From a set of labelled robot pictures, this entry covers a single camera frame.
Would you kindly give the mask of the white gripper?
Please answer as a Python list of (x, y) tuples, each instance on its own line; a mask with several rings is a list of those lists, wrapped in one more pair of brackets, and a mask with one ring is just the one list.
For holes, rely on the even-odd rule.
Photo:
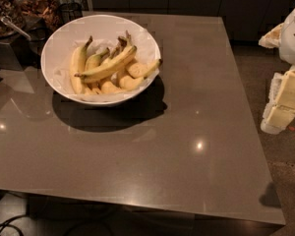
[(262, 131), (277, 135), (295, 118), (295, 8), (283, 24), (260, 38), (259, 45), (264, 48), (279, 47), (280, 58), (293, 65), (284, 74), (274, 74), (263, 113)]

